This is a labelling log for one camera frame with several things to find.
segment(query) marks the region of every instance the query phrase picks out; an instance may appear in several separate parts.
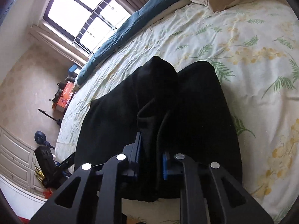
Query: cabinet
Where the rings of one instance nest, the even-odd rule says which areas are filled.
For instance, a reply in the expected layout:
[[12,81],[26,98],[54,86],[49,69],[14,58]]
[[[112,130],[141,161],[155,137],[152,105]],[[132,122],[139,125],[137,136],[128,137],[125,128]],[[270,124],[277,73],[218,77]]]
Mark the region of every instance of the cabinet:
[[38,166],[34,150],[0,128],[0,173],[20,188],[44,198],[33,161]]

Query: black pants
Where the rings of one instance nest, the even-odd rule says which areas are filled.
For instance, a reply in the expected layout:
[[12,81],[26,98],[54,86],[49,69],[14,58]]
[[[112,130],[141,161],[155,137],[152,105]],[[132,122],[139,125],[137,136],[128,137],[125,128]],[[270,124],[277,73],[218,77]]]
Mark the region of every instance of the black pants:
[[142,133],[146,171],[126,198],[177,197],[159,194],[164,149],[202,164],[217,161],[242,182],[237,135],[215,70],[206,61],[176,73],[155,56],[94,100],[81,128],[75,169],[85,162],[105,163],[133,143],[137,131]]

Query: window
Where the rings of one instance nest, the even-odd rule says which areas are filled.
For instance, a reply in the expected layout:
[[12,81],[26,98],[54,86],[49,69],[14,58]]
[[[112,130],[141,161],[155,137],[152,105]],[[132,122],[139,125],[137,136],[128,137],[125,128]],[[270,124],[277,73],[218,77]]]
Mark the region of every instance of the window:
[[91,55],[130,17],[114,0],[50,0],[44,20]]

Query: drawer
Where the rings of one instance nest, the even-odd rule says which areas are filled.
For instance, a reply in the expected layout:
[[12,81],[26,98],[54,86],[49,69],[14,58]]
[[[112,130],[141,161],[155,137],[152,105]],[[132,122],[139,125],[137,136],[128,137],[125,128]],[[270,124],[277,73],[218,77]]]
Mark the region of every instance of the drawer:
[[31,169],[13,160],[2,149],[0,149],[0,171],[17,185],[30,186]]
[[5,130],[2,130],[0,135],[0,150],[3,150],[8,155],[11,155],[14,161],[31,168],[33,150],[17,141]]
[[43,191],[45,191],[45,188],[34,173],[35,171],[31,170],[30,192],[44,198]]

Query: bed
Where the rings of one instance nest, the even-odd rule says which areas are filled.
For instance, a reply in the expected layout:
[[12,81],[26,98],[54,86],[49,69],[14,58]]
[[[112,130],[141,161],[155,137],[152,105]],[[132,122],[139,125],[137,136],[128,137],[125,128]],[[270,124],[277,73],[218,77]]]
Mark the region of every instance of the bed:
[[[217,13],[179,2],[93,70],[65,113],[56,157],[64,160],[76,150],[90,102],[151,57],[168,61],[176,71],[206,60],[215,68],[234,120],[243,186],[279,223],[299,195],[299,21],[277,0],[254,0]],[[179,200],[123,200],[123,213],[146,223],[179,223],[179,206]]]

